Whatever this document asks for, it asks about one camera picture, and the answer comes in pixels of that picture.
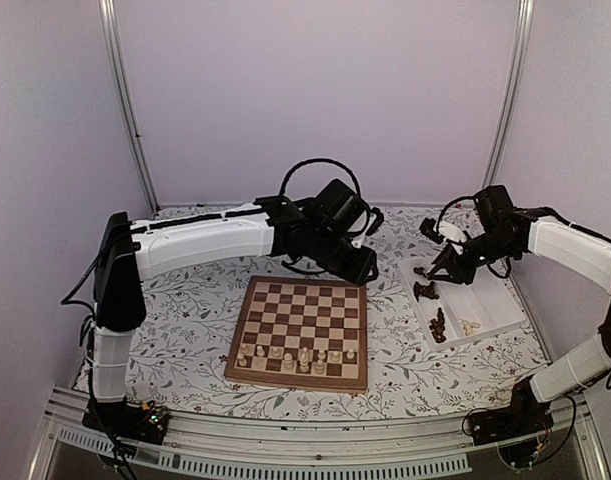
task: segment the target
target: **floral tablecloth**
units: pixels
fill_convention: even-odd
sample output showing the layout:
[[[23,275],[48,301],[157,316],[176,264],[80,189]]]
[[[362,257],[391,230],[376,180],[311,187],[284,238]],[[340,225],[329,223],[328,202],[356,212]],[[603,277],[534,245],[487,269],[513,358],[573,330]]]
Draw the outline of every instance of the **floral tablecloth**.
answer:
[[[215,209],[165,209],[158,217],[206,210]],[[438,251],[418,227],[426,216],[436,217],[439,209],[386,207],[383,211],[385,223],[366,242],[378,253],[380,277],[368,285],[365,395],[225,380],[226,355],[249,278],[295,276],[280,265],[281,259],[246,257],[175,270],[145,282],[149,314],[132,342],[127,374],[130,400],[153,399],[175,410],[198,413],[308,421],[440,415],[507,403],[514,380],[545,363],[532,327],[431,352],[398,278],[397,264],[409,256]],[[453,209],[446,220],[472,234],[480,228],[475,214],[465,207]],[[81,368],[74,388],[87,390],[86,370]]]

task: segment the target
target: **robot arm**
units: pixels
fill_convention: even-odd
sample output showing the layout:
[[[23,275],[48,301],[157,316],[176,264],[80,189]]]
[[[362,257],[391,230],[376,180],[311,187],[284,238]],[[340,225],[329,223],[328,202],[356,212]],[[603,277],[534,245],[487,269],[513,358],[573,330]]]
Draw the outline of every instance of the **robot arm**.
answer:
[[[442,215],[438,224],[425,219],[421,225],[429,238],[448,242],[428,278],[470,284],[478,267],[499,259],[509,265],[510,258],[520,260],[523,254],[532,253],[585,276],[611,295],[611,240],[568,222],[551,208],[514,207],[504,186],[488,187],[472,199],[483,234],[471,238],[453,225],[441,225]],[[487,443],[539,430],[548,421],[546,412],[552,400],[587,387],[610,370],[611,303],[597,334],[514,386],[508,409],[470,417],[470,426],[476,427],[472,432],[479,432],[474,434],[475,441]]]
[[[287,255],[291,263],[283,264],[294,271],[309,273],[293,266],[308,257],[323,271],[363,285],[378,277],[376,254],[363,239],[382,222],[378,209],[337,179],[316,197],[297,202],[284,195],[264,197],[231,210],[164,221],[130,222],[125,213],[113,215],[94,272],[96,322],[88,342],[93,416],[87,426],[100,423],[116,435],[162,441],[164,431],[154,440],[133,431],[143,414],[131,415],[133,407],[125,402],[129,347],[147,314],[143,280],[225,258]]]

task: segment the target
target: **wooden chessboard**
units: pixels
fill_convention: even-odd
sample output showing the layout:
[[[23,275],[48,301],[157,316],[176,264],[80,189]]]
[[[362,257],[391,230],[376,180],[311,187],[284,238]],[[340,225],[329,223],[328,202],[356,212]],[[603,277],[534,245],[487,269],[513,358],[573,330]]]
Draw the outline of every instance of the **wooden chessboard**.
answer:
[[[259,356],[258,346],[264,355]],[[299,354],[307,347],[309,369]],[[325,352],[324,370],[315,368]],[[245,366],[237,357],[244,354]],[[283,360],[290,353],[293,365]],[[367,390],[365,287],[341,281],[252,277],[229,352],[231,382],[340,393]]]

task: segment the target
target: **metal frame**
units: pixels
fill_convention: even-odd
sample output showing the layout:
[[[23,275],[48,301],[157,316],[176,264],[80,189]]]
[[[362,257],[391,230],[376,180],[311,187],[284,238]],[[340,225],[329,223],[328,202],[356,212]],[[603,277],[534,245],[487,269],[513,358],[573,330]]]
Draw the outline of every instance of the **metal frame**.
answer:
[[[145,152],[141,142],[141,136],[136,124],[136,116],[132,106],[132,100],[127,86],[127,75],[125,73],[125,65],[123,62],[123,53],[121,51],[121,42],[118,35],[118,24],[116,21],[116,12],[114,10],[114,0],[99,0],[101,9],[101,19],[103,22],[103,32],[105,34],[105,44],[107,45],[107,53],[109,54],[109,62],[114,74],[114,83],[118,93],[118,100],[127,129],[127,137],[129,138],[130,148],[136,171],[140,181],[145,200],[152,212],[160,210],[154,182],[149,173],[149,167],[145,161]]]
[[[514,51],[512,52],[512,66],[507,80],[503,108],[496,129],[492,152],[483,177],[483,188],[491,185],[496,179],[501,158],[505,150],[505,144],[507,143],[507,135],[512,120],[512,113],[514,112],[514,105],[516,104],[516,97],[518,96],[518,87],[521,80],[521,74],[523,73],[525,56],[527,54],[533,9],[534,0],[520,0],[516,34],[514,36]]]

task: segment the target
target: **white tray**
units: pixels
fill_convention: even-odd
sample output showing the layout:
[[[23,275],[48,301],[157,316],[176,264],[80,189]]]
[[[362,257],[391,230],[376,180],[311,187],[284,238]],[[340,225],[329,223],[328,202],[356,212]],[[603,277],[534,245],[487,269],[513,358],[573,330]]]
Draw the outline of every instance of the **white tray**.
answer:
[[[484,267],[477,270],[471,285],[436,282],[436,293],[440,298],[430,300],[420,297],[417,301],[413,293],[414,283],[427,285],[429,281],[415,274],[413,269],[424,267],[425,271],[429,271],[433,259],[434,257],[414,257],[398,264],[401,281],[431,351],[438,352],[505,333],[527,321],[525,313],[503,281],[494,277]],[[438,307],[443,309],[445,315],[443,343],[436,343],[429,329],[430,321],[437,316]],[[473,335],[465,336],[465,331],[459,323],[461,320],[476,322],[480,327],[474,330]]]

